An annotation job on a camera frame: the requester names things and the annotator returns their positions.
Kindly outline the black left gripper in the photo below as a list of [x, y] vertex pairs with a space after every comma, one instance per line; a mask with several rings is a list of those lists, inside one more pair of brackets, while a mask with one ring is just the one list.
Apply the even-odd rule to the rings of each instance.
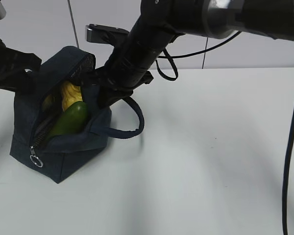
[[42, 60], [34, 53], [24, 53], [7, 48], [0, 39], [0, 90], [30, 94], [36, 85], [31, 73], [22, 70], [38, 71]]

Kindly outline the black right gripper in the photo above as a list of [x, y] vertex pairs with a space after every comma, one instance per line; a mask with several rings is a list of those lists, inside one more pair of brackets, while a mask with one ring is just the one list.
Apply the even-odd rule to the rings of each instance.
[[94, 70], [79, 67], [69, 75], [68, 81], [75, 86], [101, 86], [97, 104], [103, 109], [131, 96], [134, 89], [143, 84], [150, 84], [153, 79], [138, 52], [127, 52], [116, 47], [104, 66]]

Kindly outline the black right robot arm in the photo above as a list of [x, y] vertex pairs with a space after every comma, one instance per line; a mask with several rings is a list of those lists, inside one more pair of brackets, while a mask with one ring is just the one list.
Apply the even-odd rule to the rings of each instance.
[[151, 82], [149, 68], [176, 38], [224, 39], [233, 32], [294, 42], [294, 0], [144, 0], [130, 31], [86, 26], [88, 42], [114, 48], [104, 66], [86, 74], [99, 87], [98, 107], [126, 99]]

